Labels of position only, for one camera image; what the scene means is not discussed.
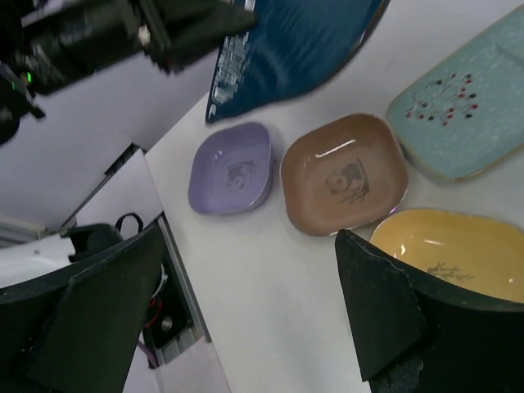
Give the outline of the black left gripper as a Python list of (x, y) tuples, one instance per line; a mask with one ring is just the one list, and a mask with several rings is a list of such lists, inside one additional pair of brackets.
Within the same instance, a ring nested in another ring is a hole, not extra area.
[(71, 1), (39, 15), (45, 4), (1, 3), (1, 60), (31, 96), (124, 61), (142, 50), (140, 42), (160, 70), (178, 74), (258, 21), (225, 1)]

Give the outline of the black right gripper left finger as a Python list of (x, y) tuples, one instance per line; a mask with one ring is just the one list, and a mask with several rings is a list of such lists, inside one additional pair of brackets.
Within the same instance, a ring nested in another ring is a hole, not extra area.
[(3, 392), (121, 392), (165, 244), (157, 226), (1, 290)]

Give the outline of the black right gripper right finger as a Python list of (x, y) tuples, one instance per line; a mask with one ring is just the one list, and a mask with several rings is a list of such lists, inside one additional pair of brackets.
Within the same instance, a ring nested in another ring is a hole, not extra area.
[(435, 278), (349, 230), (337, 234), (335, 251), (372, 391), (522, 391), (522, 304)]

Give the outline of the dark blue leaf plate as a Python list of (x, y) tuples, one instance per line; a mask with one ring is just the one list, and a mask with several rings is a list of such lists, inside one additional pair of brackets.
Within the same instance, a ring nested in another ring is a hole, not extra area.
[(224, 39), (205, 121), (214, 124), (301, 97), (357, 55), (389, 6), (382, 0), (240, 1), (257, 25)]

